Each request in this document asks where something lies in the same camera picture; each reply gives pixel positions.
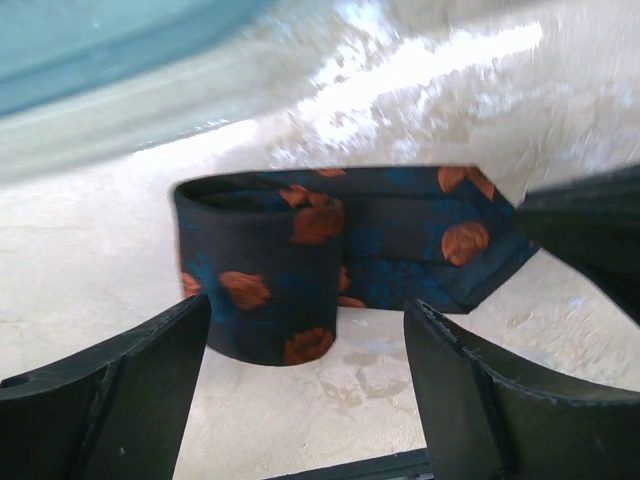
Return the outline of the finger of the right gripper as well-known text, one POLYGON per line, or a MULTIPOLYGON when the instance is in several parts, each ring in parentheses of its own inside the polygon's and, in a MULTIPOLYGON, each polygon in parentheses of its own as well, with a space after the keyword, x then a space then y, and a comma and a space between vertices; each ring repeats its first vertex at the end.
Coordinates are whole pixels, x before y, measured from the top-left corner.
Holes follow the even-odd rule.
POLYGON ((639 166, 528 193, 514 224, 639 322, 639 166))

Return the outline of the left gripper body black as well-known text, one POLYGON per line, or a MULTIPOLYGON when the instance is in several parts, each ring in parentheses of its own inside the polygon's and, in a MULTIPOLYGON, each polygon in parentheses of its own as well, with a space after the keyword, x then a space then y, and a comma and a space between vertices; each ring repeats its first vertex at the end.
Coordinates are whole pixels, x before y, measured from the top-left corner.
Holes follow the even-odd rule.
POLYGON ((279 480, 433 479, 426 449, 398 452, 345 464, 282 475, 279 480))

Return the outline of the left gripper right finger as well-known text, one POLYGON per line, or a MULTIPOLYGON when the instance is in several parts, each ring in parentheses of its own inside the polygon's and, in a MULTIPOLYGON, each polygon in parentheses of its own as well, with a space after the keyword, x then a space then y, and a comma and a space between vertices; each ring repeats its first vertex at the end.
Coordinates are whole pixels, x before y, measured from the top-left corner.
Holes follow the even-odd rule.
POLYGON ((435 478, 638 478, 638 393, 543 367, 420 300, 404 335, 435 478))

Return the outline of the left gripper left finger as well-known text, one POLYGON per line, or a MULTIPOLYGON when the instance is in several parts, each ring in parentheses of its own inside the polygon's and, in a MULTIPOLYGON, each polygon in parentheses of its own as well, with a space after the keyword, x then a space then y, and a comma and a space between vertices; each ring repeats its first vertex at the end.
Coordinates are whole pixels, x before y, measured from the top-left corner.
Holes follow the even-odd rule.
POLYGON ((190 297, 1 382, 4 479, 170 479, 210 327, 190 297))

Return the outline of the dark floral orange tie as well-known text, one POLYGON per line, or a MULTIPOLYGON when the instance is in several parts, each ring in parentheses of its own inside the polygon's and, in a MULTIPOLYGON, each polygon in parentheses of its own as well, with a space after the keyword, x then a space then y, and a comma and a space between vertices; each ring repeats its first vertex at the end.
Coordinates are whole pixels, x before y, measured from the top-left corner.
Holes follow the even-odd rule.
POLYGON ((180 183, 173 201, 208 346, 256 365, 322 357, 342 307, 467 314, 535 252, 474 166, 241 172, 180 183))

